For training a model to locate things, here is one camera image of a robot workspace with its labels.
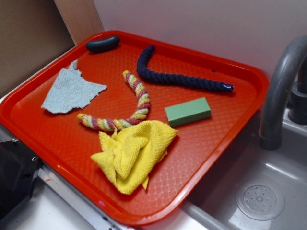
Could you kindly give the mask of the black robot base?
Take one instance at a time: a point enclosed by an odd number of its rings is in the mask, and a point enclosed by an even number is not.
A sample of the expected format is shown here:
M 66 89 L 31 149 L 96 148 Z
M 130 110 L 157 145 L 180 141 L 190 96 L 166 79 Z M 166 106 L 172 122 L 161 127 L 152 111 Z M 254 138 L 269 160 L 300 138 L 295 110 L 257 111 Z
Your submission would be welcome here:
M 19 139 L 0 144 L 0 223 L 31 198 L 42 161 Z

